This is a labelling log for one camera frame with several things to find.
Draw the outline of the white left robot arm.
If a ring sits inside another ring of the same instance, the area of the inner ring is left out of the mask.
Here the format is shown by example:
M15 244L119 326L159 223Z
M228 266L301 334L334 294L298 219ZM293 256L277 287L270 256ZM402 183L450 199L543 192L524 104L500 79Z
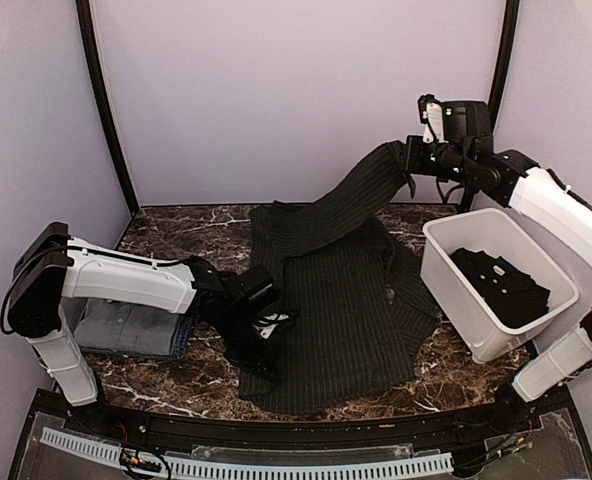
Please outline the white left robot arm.
M116 412L74 340L61 301L86 298L154 307L205 322L221 336L225 359L264 380L279 378L278 330L287 319L262 311L280 293L256 265L241 274L206 259L159 260L102 248L49 224L16 262L0 307L0 330L32 345L77 417L96 436L117 427Z

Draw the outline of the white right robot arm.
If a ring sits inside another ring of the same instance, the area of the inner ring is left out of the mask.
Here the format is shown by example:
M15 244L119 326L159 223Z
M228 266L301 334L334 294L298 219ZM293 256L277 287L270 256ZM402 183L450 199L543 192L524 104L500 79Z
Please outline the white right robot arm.
M550 169L517 150L496 153L488 138L460 143L427 143L410 135L399 157L407 176L426 175L461 182L497 204L534 221L592 269L592 207L565 188ZM525 416L525 405L592 367L592 306L565 335L524 366L486 413L497 434L510 432Z

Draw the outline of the black pinstriped long sleeve shirt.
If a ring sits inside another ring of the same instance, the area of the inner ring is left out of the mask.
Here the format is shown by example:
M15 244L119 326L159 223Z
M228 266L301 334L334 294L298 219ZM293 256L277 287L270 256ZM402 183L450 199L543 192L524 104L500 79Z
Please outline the black pinstriped long sleeve shirt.
M254 208L251 261L295 310L281 337L276 382L242 373L239 396L286 415L308 415L414 377L414 360L438 315L421 260L378 219L408 183L401 141L360 160L322 198Z

